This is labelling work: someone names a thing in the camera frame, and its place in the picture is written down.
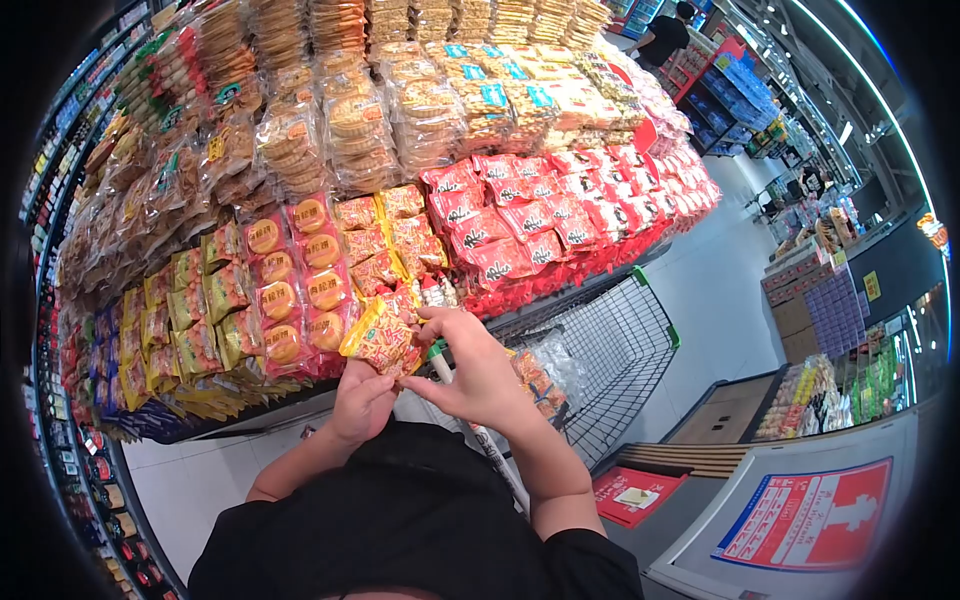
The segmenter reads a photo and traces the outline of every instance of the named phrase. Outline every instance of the left hand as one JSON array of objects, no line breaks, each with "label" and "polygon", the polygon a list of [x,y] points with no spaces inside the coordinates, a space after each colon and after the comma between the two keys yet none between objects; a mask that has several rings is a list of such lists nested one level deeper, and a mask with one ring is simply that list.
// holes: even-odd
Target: left hand
[{"label": "left hand", "polygon": [[347,360],[330,420],[337,437],[360,445],[383,431],[396,401],[394,383],[362,360]]}]

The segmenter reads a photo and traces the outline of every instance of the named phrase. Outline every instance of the black t-shirt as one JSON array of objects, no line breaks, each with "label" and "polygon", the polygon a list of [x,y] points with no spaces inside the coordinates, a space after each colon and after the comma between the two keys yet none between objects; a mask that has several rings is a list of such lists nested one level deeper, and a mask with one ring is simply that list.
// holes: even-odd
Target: black t-shirt
[{"label": "black t-shirt", "polygon": [[632,554],[586,529],[541,541],[463,434],[407,422],[278,502],[220,513],[189,579],[193,600],[394,588],[443,600],[642,598]]},{"label": "black t-shirt", "polygon": [[640,48],[640,55],[654,66],[663,66],[674,50],[686,48],[690,34],[680,19],[662,14],[647,26],[656,37]]}]

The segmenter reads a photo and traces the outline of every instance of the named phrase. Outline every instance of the hand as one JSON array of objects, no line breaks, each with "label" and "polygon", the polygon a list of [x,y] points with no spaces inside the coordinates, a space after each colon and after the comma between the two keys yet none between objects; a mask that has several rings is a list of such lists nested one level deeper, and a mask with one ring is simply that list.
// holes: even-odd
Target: hand
[{"label": "hand", "polygon": [[330,425],[338,438],[360,445],[376,437],[394,409],[394,379],[378,375],[362,360],[347,360]]},{"label": "hand", "polygon": [[452,308],[418,309],[427,319],[418,334],[425,343],[443,336],[453,352],[453,383],[403,377],[397,383],[452,417],[487,425],[508,439],[533,423],[546,422],[514,372],[499,342],[468,312]]}]

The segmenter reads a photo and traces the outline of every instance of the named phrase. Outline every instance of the right hand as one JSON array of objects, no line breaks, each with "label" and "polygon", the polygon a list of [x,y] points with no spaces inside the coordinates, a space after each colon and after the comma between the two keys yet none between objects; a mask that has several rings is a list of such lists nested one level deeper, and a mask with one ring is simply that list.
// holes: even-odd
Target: right hand
[{"label": "right hand", "polygon": [[446,339],[457,363],[453,383],[434,383],[425,377],[403,377],[397,383],[451,417],[492,427],[510,438],[514,432],[538,421],[546,422],[524,394],[504,347],[469,312],[453,308],[418,309],[428,321],[421,341]]}]

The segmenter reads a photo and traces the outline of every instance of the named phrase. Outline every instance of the yellow price sign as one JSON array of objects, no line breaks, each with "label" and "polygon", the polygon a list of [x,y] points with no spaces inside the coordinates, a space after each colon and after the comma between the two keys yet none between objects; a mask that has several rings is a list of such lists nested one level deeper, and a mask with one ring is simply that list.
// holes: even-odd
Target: yellow price sign
[{"label": "yellow price sign", "polygon": [[863,276],[863,288],[867,291],[867,300],[872,302],[880,297],[880,282],[876,279],[876,271],[870,271]]}]

